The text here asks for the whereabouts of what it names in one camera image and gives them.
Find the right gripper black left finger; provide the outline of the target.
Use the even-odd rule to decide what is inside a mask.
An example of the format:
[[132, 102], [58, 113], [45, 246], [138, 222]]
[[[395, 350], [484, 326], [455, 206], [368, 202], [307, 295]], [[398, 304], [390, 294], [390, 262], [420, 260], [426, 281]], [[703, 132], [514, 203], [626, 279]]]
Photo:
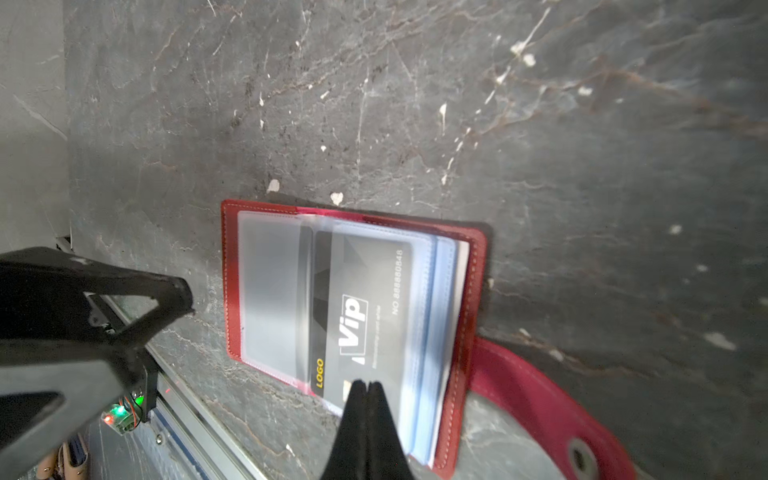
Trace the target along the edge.
[[367, 385], [361, 380], [354, 381], [322, 480], [367, 477], [366, 396]]

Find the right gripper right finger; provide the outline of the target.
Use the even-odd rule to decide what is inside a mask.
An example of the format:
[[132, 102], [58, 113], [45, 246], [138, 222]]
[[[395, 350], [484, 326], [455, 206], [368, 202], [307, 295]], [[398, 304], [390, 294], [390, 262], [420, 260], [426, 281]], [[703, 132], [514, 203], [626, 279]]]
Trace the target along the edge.
[[414, 479], [379, 382], [370, 383], [367, 391], [367, 478]]

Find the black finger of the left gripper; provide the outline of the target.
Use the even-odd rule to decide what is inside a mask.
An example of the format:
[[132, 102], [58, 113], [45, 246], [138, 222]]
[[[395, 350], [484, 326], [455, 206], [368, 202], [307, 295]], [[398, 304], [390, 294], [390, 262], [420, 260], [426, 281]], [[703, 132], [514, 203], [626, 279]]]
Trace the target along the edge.
[[[154, 307], [129, 324], [92, 322], [94, 296]], [[47, 247], [1, 256], [1, 476], [25, 474], [143, 376], [147, 343], [191, 313], [188, 283]]]

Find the red card holder wallet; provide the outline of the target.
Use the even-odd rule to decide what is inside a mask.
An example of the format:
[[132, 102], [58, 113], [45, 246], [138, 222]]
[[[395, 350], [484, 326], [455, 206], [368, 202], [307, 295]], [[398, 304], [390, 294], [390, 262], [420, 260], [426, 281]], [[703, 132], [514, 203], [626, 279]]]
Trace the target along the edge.
[[[476, 334], [487, 253], [475, 228], [364, 213], [242, 200], [221, 205], [223, 287], [230, 356], [304, 394], [304, 383], [286, 382], [247, 364], [241, 355], [238, 226], [240, 212], [297, 216], [317, 231], [390, 232], [412, 244], [406, 379], [394, 416], [410, 467], [417, 462], [444, 479], [454, 475], [466, 396], [475, 392], [514, 418], [568, 479], [631, 479], [634, 466], [619, 441], [535, 367]], [[309, 273], [312, 299], [313, 243]]]

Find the black VIP logo card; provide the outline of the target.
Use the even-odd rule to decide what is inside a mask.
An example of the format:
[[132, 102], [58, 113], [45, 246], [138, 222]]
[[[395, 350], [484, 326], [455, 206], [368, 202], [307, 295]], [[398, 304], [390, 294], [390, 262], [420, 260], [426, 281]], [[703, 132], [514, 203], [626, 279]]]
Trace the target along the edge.
[[356, 380], [378, 382], [399, 415], [406, 379], [412, 244], [390, 232], [314, 234], [309, 386], [341, 409]]

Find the grey credit card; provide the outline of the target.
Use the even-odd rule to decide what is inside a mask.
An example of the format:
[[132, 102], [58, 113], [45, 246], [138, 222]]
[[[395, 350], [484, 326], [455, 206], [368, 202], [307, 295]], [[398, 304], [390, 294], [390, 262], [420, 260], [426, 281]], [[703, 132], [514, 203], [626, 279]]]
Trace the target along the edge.
[[308, 379], [312, 228], [297, 216], [240, 212], [241, 355], [286, 382]]

